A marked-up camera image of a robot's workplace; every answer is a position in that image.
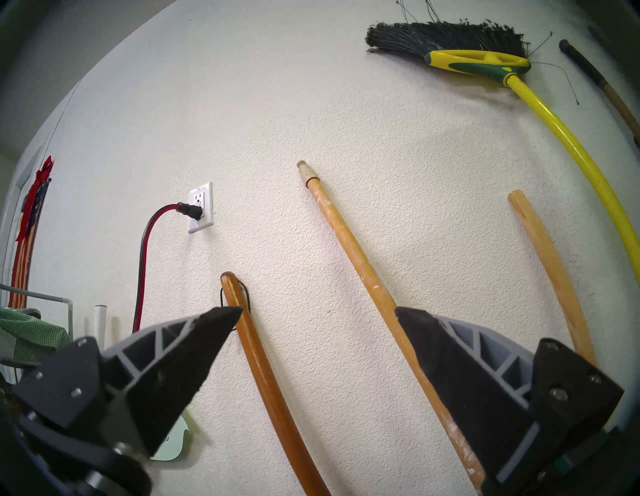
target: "red ribbon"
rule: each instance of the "red ribbon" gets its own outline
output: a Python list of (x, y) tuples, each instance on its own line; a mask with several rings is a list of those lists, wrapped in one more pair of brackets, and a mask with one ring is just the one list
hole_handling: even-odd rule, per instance
[(22, 210), (22, 219), (20, 220), (20, 231), (16, 241), (22, 241), (27, 236), (27, 229), (29, 227), (29, 219), (31, 218), (31, 211), (33, 210), (33, 202), (35, 201), (36, 194), (45, 181), (49, 178), (49, 174), (53, 169), (53, 160), (51, 155), (45, 160), (41, 170), (36, 171), (36, 180), (31, 185), (29, 193), (27, 193), (27, 199), (24, 202), (24, 208)]

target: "electrical outlet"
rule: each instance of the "electrical outlet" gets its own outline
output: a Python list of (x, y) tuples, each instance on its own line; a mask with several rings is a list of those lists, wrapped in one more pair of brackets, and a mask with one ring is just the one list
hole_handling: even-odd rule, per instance
[(189, 192), (189, 198), (187, 200), (189, 205), (197, 205), (202, 209), (202, 217), (200, 220), (189, 217), (189, 233), (196, 232), (200, 229), (213, 225), (211, 188), (212, 185), (208, 182), (207, 184), (203, 184), (199, 188), (192, 189)]

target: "orange wooden stick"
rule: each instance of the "orange wooden stick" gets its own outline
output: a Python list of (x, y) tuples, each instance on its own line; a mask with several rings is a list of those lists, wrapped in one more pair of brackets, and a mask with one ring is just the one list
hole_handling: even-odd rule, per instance
[(376, 304), (380, 315), (395, 338), (396, 343), (400, 347), (406, 361), (409, 363), (413, 374), (418, 379), (422, 390), (426, 394), (427, 399), (440, 419), (440, 423), (444, 427), (447, 436), (449, 436), (462, 465), (465, 467), (467, 475), (469, 476), (469, 479), (471, 479), (471, 483), (479, 493), (480, 486), (482, 485), (485, 477), (484, 468), (480, 464), (476, 454), (471, 449), (471, 446), (469, 446), (467, 439), (453, 421), (451, 414), (444, 404), (442, 404), (440, 397), (427, 379), (427, 376), (422, 372), (422, 369), (418, 364), (418, 359), (415, 356), (413, 346), (411, 345), (409, 338), (404, 333), (402, 326), (396, 319), (394, 310), (397, 305), (393, 297), (391, 297), (391, 294), (387, 291), (384, 283), (380, 277), (378, 277), (378, 274), (376, 274), (375, 269), (369, 263), (366, 254), (358, 244), (358, 240), (349, 229), (349, 226), (347, 226), (347, 223), (340, 215), (338, 209), (332, 203), (329, 195), (326, 194), (326, 191), (320, 184), (320, 180), (318, 179), (315, 171), (304, 161), (300, 161), (298, 163), (298, 169), (303, 182), (307, 185), (309, 191), (311, 191), (311, 194), (314, 196), (318, 206), (320, 206), (320, 210), (322, 210), (324, 218), (326, 218), (327, 222), (333, 229), (335, 237), (340, 241), (342, 248), (349, 257), (353, 267), (356, 269), (358, 276), (360, 276), (360, 280), (367, 289), (369, 296)]
[(584, 320), (584, 314), (580, 308), (578, 297), (573, 290), (571, 279), (564, 269), (562, 260), (558, 256), (545, 227), (536, 215), (527, 197), (519, 189), (509, 193), (509, 203), (516, 212), (520, 223), (527, 232), (533, 248), (538, 254), (542, 266), (551, 281), (558, 302), (564, 312), (566, 325), (573, 341), (575, 352), (585, 360), (596, 364), (596, 356), (593, 353), (593, 345), (589, 337), (589, 328)]
[(278, 382), (273, 375), (267, 354), (264, 352), (260, 337), (255, 329), (251, 314), (247, 309), (238, 279), (232, 272), (220, 276), (222, 289), (227, 303), (233, 307), (242, 307), (243, 312), (236, 324), (238, 336), (244, 349), (249, 367), (258, 386), (262, 401), (267, 409), (271, 423), (276, 430), (284, 453), (289, 459), (300, 485), (307, 496), (331, 496), (311, 455), (307, 451), (300, 432), (296, 427), (287, 403), (284, 401)]

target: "red and black cable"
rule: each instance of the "red and black cable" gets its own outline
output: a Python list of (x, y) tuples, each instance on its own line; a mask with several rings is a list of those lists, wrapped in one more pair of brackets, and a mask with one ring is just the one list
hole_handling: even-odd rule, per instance
[(142, 242), (140, 243), (140, 264), (138, 266), (138, 293), (136, 297), (136, 311), (133, 316), (133, 332), (140, 330), (140, 319), (142, 318), (142, 304), (145, 299), (145, 274), (147, 272), (147, 245), (149, 242), (149, 235), (153, 229), (156, 221), (166, 212), (172, 210), (178, 211), (181, 214), (188, 215), (192, 219), (200, 220), (202, 217), (202, 208), (197, 205), (189, 205), (184, 203), (177, 203), (171, 205), (165, 205), (159, 209), (155, 214), (151, 216), (145, 232), (142, 235)]

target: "black bristles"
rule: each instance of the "black bristles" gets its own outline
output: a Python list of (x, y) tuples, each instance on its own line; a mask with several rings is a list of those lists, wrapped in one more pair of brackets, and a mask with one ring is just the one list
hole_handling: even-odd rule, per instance
[(526, 57), (528, 43), (509, 26), (450, 22), (380, 22), (367, 31), (369, 51), (400, 53), (424, 58), (434, 50), (484, 50)]

